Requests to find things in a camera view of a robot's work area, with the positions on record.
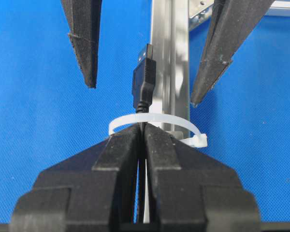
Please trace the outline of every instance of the blue fabric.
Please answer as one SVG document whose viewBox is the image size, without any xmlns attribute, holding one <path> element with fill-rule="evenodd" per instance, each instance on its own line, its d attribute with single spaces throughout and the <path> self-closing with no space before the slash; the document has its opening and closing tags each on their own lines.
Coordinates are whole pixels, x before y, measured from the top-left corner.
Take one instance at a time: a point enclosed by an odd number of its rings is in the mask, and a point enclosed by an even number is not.
<svg viewBox="0 0 290 232">
<path fill-rule="evenodd" d="M 133 112 L 149 0 L 102 5 L 98 88 L 83 83 L 59 0 L 0 1 L 0 222 L 38 173 L 107 137 Z M 191 33 L 193 81 L 208 23 Z M 290 18 L 265 17 L 192 121 L 203 152 L 235 168 L 264 220 L 290 220 Z"/>
</svg>

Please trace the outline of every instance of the blue background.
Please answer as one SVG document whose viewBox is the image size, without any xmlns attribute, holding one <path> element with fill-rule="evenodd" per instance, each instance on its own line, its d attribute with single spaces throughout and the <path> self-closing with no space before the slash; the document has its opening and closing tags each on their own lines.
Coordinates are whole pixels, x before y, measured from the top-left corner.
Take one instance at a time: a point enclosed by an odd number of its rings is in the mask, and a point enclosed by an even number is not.
<svg viewBox="0 0 290 232">
<path fill-rule="evenodd" d="M 0 222 L 38 173 L 107 137 L 133 112 L 149 0 L 102 6 L 98 88 L 83 83 L 59 0 L 0 1 Z M 209 22 L 190 34 L 191 86 Z M 290 18 L 265 17 L 191 121 L 204 153 L 236 169 L 266 221 L 290 221 Z"/>
</svg>

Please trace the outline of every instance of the metal usb tip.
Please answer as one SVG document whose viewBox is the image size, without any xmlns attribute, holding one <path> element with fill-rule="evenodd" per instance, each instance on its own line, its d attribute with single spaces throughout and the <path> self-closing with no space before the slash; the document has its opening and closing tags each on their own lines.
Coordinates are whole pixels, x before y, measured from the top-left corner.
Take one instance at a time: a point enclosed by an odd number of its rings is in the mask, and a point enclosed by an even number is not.
<svg viewBox="0 0 290 232">
<path fill-rule="evenodd" d="M 138 64 L 141 63 L 145 58 L 152 59 L 153 58 L 153 49 L 154 49 L 153 45 L 148 43 L 139 53 L 139 56 L 137 59 Z"/>
</svg>

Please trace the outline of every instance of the metal frame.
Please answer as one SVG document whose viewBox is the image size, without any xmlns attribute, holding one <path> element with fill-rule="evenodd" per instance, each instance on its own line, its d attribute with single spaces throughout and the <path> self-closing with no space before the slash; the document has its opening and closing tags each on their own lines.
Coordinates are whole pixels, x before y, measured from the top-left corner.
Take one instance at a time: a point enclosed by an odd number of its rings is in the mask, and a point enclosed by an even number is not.
<svg viewBox="0 0 290 232">
<path fill-rule="evenodd" d="M 157 62 L 151 113 L 171 114 L 190 120 L 188 0 L 153 0 L 151 44 Z M 177 138 L 189 131 L 170 124 L 154 124 Z"/>
</svg>

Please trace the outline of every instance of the black usb plug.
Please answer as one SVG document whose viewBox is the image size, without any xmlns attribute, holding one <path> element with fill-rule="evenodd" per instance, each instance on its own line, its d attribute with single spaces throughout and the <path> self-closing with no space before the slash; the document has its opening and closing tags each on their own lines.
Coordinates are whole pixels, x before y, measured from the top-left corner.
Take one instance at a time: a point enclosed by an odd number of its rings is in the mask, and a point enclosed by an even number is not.
<svg viewBox="0 0 290 232">
<path fill-rule="evenodd" d="M 156 62 L 153 58 L 153 46 L 147 46 L 138 56 L 138 66 L 133 71 L 133 107 L 136 113 L 148 113 L 153 101 L 156 84 Z"/>
</svg>

